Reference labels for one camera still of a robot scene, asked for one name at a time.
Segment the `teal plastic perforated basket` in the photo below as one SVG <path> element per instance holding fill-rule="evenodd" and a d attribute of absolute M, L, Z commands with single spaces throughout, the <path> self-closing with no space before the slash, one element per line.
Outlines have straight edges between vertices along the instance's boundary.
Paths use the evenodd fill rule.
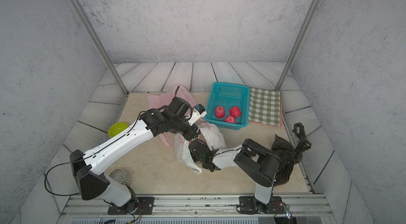
<path fill-rule="evenodd" d="M 215 82 L 209 95 L 206 107 L 207 115 L 204 119 L 221 128 L 239 130 L 246 127 L 248 125 L 249 98 L 250 89 L 245 85 Z M 215 116 L 217 107 L 225 109 L 225 117 L 217 118 Z M 230 116 L 229 110 L 233 107 L 238 107 L 241 111 L 241 116 L 235 119 L 234 124 L 225 121 Z"/>

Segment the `silver ribbed metal cup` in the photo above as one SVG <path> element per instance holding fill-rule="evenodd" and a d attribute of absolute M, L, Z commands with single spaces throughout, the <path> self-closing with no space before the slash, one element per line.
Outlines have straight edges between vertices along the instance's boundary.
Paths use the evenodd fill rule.
<path fill-rule="evenodd" d="M 124 169 L 116 169 L 110 173 L 110 177 L 120 184 L 129 186 L 131 184 L 131 173 Z"/>

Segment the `pink white striped bag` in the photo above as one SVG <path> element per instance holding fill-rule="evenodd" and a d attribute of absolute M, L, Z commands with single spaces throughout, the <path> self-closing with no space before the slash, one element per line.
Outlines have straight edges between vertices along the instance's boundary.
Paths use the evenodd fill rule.
<path fill-rule="evenodd" d="M 207 122 L 201 123 L 198 128 L 201 134 L 197 140 L 208 147 L 209 151 L 226 150 L 226 142 L 219 128 Z M 203 163 L 195 156 L 189 148 L 192 141 L 187 141 L 181 134 L 174 136 L 174 148 L 177 161 L 188 167 L 194 174 L 202 174 Z"/>

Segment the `pink plastic bag apple print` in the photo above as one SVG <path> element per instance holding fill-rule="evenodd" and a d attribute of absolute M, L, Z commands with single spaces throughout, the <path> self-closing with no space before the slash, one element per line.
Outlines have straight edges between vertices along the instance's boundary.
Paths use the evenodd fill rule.
<path fill-rule="evenodd" d="M 195 103 L 188 91 L 183 86 L 178 85 L 174 87 L 172 91 L 162 95 L 150 95 L 150 109 L 141 115 L 141 120 L 147 124 L 147 128 L 151 130 L 153 136 L 159 137 L 166 146 L 170 146 L 171 142 L 168 136 L 169 132 L 163 133 L 161 131 L 161 126 L 165 119 L 161 113 L 161 107 L 165 105 L 168 106 L 174 97 L 186 100 L 192 107 Z"/>

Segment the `right aluminium frame post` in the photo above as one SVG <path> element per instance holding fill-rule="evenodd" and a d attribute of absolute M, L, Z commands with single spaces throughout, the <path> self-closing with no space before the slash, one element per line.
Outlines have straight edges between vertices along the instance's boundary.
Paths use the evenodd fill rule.
<path fill-rule="evenodd" d="M 295 59 L 298 56 L 299 50 L 301 48 L 301 45 L 306 37 L 307 32 L 309 31 L 309 28 L 312 24 L 313 18 L 316 15 L 316 12 L 320 6 L 322 0 L 312 0 L 310 3 L 310 6 L 307 10 L 306 16 L 303 20 L 303 23 L 300 27 L 299 33 L 297 35 L 297 38 L 293 44 L 293 47 L 287 57 L 287 60 L 285 62 L 284 68 L 282 70 L 281 76 L 279 78 L 278 84 L 276 85 L 276 91 L 282 90 L 282 87 L 284 85 L 284 82 L 286 78 L 288 77 L 289 71 L 291 70 Z"/>

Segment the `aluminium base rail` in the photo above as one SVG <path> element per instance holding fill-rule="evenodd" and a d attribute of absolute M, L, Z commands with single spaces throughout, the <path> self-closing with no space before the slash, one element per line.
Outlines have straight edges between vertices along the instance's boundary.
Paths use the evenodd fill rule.
<path fill-rule="evenodd" d="M 61 216 L 68 217 L 318 217 L 323 224 L 336 223 L 331 207 L 323 194 L 280 194 L 272 197 L 267 213 L 254 209 L 251 194 L 183 194 L 141 195 L 141 210 L 126 213 L 101 199 L 82 200 L 71 196 Z"/>

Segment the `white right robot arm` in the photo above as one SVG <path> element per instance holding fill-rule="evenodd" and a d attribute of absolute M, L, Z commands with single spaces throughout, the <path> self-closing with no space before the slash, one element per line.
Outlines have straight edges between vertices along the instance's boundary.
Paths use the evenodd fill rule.
<path fill-rule="evenodd" d="M 246 139 L 242 145 L 228 150 L 210 150 L 208 145 L 197 139 L 189 145 L 194 162 L 210 172 L 230 167 L 239 167 L 255 182 L 255 194 L 252 198 L 241 197 L 236 208 L 241 214 L 277 213 L 273 208 L 277 202 L 273 199 L 273 188 L 277 173 L 284 167 L 279 156 L 252 139 Z"/>

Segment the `green white checkered cloth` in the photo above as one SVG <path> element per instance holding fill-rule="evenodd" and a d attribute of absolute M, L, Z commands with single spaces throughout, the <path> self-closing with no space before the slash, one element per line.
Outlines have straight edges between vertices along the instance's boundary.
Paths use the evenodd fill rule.
<path fill-rule="evenodd" d="M 283 125 L 280 91 L 250 88 L 248 119 L 280 127 Z"/>

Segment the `left aluminium frame post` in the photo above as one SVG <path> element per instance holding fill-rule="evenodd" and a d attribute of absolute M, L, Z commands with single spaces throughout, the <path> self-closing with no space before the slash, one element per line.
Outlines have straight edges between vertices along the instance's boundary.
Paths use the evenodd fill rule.
<path fill-rule="evenodd" d="M 127 97 L 129 95 L 129 91 L 125 84 L 123 83 L 117 69 L 113 65 L 104 45 L 102 44 L 99 36 L 97 35 L 95 28 L 93 27 L 91 21 L 89 20 L 85 10 L 83 9 L 79 0 L 68 0 L 71 7 L 73 8 L 75 14 L 78 16 L 82 26 L 84 27 L 87 35 L 91 39 L 92 43 L 96 47 L 101 59 L 105 63 L 107 69 L 112 74 L 113 79 L 117 82 L 120 90 L 123 92 L 123 95 Z"/>

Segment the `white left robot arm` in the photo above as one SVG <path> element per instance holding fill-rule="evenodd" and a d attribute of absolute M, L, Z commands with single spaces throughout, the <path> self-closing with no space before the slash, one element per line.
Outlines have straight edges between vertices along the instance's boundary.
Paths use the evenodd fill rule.
<path fill-rule="evenodd" d="M 163 133 L 181 134 L 186 140 L 196 139 L 200 130 L 196 121 L 206 115 L 205 107 L 192 107 L 174 97 L 169 105 L 140 113 L 139 118 L 123 132 L 86 152 L 70 154 L 71 168 L 81 198 L 102 199 L 120 211 L 132 213 L 139 207 L 134 191 L 105 175 L 105 171 L 135 147 Z"/>

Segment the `aluminium frame post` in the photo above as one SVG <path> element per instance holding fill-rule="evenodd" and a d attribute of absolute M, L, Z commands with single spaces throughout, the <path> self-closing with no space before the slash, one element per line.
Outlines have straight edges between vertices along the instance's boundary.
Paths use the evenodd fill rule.
<path fill-rule="evenodd" d="M 91 21 L 89 20 L 85 10 L 83 9 L 79 0 L 68 0 L 71 7 L 73 8 L 75 14 L 78 16 L 82 26 L 84 27 L 87 35 L 91 39 L 92 43 L 96 47 L 101 59 L 105 63 L 107 69 L 112 74 L 113 79 L 117 82 L 120 90 L 123 92 L 123 95 L 127 97 L 129 95 L 129 91 L 125 84 L 123 83 L 117 69 L 113 65 L 104 45 L 102 44 L 99 36 L 97 35 L 95 28 L 93 27 Z"/>
<path fill-rule="evenodd" d="M 306 37 L 307 32 L 309 31 L 309 28 L 312 24 L 313 18 L 316 15 L 316 12 L 320 6 L 322 0 L 312 0 L 310 3 L 310 6 L 307 10 L 306 16 L 303 20 L 303 23 L 300 27 L 299 33 L 297 35 L 297 38 L 293 44 L 293 47 L 287 57 L 287 60 L 285 62 L 284 68 L 282 70 L 281 76 L 279 78 L 278 84 L 276 85 L 276 91 L 282 90 L 282 87 L 284 85 L 284 82 L 286 78 L 288 77 L 289 71 L 291 70 L 295 59 L 298 56 L 299 50 L 301 48 L 301 45 Z"/>

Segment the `green plastic bowl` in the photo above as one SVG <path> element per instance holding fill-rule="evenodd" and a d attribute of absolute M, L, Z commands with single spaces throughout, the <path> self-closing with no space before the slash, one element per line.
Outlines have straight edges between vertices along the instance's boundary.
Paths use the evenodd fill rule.
<path fill-rule="evenodd" d="M 113 138 L 119 133 L 125 131 L 128 127 L 129 127 L 128 124 L 125 122 L 115 123 L 109 128 L 108 135 L 110 138 Z"/>

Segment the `red apple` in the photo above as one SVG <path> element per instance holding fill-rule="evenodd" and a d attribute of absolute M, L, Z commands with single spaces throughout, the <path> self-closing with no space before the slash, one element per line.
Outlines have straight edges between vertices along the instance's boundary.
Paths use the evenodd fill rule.
<path fill-rule="evenodd" d="M 235 119 L 240 118 L 242 116 L 241 110 L 239 107 L 235 106 L 229 110 L 229 114 L 234 117 Z"/>
<path fill-rule="evenodd" d="M 225 119 L 225 122 L 227 122 L 227 123 L 229 123 L 229 124 L 235 124 L 235 123 L 236 123 L 236 120 L 235 120 L 235 118 L 234 118 L 233 116 L 228 116 L 228 117 Z"/>
<path fill-rule="evenodd" d="M 225 117 L 225 109 L 224 107 L 218 106 L 215 108 L 215 117 L 216 118 L 224 118 Z"/>

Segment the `black plastic bag knotted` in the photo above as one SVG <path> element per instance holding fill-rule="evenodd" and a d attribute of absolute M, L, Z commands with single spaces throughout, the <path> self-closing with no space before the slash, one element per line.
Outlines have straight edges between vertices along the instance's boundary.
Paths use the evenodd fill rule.
<path fill-rule="evenodd" d="M 305 127 L 302 123 L 294 124 L 292 130 L 298 139 L 298 145 L 294 147 L 289 141 L 275 135 L 272 151 L 277 154 L 281 163 L 276 174 L 275 186 L 286 184 L 293 172 L 294 166 L 302 160 L 303 152 L 311 149 L 312 143 L 307 139 Z"/>

